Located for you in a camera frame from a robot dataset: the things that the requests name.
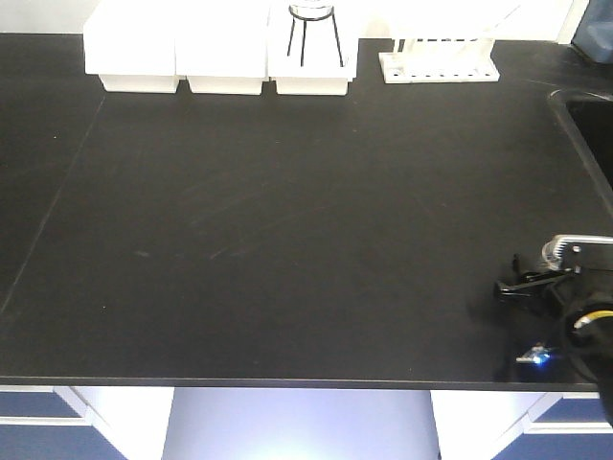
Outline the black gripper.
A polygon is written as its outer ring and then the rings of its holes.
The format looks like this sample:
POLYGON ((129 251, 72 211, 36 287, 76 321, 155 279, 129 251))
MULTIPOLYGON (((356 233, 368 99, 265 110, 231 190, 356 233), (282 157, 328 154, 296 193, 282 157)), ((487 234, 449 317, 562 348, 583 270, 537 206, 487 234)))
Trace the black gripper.
POLYGON ((612 271, 585 268, 581 273, 541 272, 516 253, 511 260, 515 283, 496 281, 493 297, 499 301, 547 299, 556 317, 580 319, 594 311, 612 311, 612 271))

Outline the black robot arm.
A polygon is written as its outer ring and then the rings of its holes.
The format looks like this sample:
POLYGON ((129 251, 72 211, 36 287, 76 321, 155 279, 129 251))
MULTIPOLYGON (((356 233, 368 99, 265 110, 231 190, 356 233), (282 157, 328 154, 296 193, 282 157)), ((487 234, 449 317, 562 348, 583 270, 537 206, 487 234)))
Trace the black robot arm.
POLYGON ((564 359, 598 388, 604 418, 612 422, 612 262, 579 263, 562 269, 523 267, 511 259, 513 281, 499 280, 494 296, 550 317, 552 328, 513 361, 544 368, 564 359))

